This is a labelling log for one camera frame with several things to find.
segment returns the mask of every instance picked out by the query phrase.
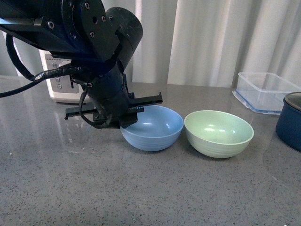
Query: pot lid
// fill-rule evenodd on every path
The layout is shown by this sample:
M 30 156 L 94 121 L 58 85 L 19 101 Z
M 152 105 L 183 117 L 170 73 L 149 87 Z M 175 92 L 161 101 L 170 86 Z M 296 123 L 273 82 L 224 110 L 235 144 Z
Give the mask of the pot lid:
M 285 101 L 293 108 L 301 111 L 301 92 L 287 94 Z

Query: plastic container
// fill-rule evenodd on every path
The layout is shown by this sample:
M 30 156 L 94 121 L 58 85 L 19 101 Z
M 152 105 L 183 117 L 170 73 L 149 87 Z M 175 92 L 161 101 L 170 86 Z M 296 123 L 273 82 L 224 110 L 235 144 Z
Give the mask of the plastic container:
M 273 73 L 238 73 L 234 96 L 257 113 L 280 114 L 283 98 L 301 88 Z

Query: black cable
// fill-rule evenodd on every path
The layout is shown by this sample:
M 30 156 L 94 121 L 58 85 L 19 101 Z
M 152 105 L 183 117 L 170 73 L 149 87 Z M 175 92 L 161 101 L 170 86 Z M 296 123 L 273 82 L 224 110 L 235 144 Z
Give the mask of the black cable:
M 6 47 L 8 51 L 8 55 L 13 62 L 13 65 L 16 67 L 16 69 L 28 80 L 32 80 L 34 78 L 34 75 L 29 72 L 29 70 L 22 64 L 21 60 L 19 59 L 19 56 L 16 52 L 13 36 L 10 34 L 6 35 Z
M 82 67 L 66 67 L 66 68 L 57 68 L 57 69 L 41 72 L 33 77 L 33 80 L 34 79 L 36 79 L 36 80 L 34 80 L 32 83 L 29 83 L 23 87 L 20 87 L 20 88 L 17 88 L 17 89 L 8 91 L 8 92 L 0 93 L 0 98 L 21 93 L 27 89 L 30 89 L 31 87 L 33 87 L 35 85 L 38 85 L 40 82 L 42 82 L 46 79 L 61 77 L 61 76 L 70 75 L 70 74 L 76 74 L 76 73 L 83 72 L 84 70 L 85 70 L 85 68 L 82 68 Z
M 8 96 L 12 96 L 14 94 L 18 94 L 18 93 L 21 93 L 27 89 L 30 89 L 31 87 L 35 86 L 35 85 L 38 85 L 40 82 L 42 81 L 33 81 L 25 86 L 22 86 L 20 88 L 17 88 L 17 89 L 14 89 L 14 90 L 11 90 L 11 91 L 8 91 L 8 92 L 4 92 L 4 93 L 0 93 L 0 98 L 3 98 L 3 97 L 8 97 Z
M 90 126 L 93 126 L 96 129 L 104 129 L 104 128 L 109 127 L 111 120 L 112 120 L 112 114 L 109 114 L 107 116 L 107 121 L 102 124 L 94 122 L 94 121 L 90 121 L 86 116 L 84 116 L 84 114 L 82 112 L 82 106 L 83 106 L 83 103 L 84 103 L 87 93 L 88 93 L 88 87 L 86 86 L 84 92 L 82 92 L 82 94 L 80 95 L 80 99 L 79 99 L 79 114 L 80 114 L 81 118 L 86 123 L 88 123 Z

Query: gray speckled countertop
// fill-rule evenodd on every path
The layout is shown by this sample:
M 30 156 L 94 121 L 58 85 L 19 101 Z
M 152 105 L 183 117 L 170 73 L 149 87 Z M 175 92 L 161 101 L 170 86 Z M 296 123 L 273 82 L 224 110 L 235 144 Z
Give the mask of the gray speckled countertop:
M 0 79 L 0 91 L 24 85 Z M 46 83 L 0 99 L 0 225 L 300 226 L 301 153 L 275 134 L 278 116 L 253 113 L 230 89 L 130 83 L 136 97 L 162 92 L 183 118 L 235 114 L 254 128 L 229 159 L 191 147 L 132 147 L 118 129 L 97 130 L 50 99 Z

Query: curtain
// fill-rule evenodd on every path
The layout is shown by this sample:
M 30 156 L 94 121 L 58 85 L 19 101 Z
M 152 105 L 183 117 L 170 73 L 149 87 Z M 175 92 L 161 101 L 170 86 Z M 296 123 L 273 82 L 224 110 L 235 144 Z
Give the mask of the curtain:
M 235 87 L 239 72 L 275 73 L 301 87 L 301 0 L 103 0 L 143 25 L 125 73 L 134 82 Z M 16 43 L 26 66 L 38 51 Z M 16 75 L 0 38 L 3 73 Z

